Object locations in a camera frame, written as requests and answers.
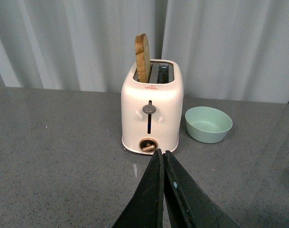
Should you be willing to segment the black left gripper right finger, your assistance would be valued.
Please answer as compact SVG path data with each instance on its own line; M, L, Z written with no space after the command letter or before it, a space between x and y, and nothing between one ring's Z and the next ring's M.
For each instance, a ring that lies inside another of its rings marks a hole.
M175 156L163 154L165 168L164 193L173 228L237 228L202 191Z

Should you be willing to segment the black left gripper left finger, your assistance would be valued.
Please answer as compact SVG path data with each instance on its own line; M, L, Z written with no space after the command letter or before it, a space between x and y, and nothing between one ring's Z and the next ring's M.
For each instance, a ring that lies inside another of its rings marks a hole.
M140 183L114 228L163 227L164 161L160 149L154 151Z

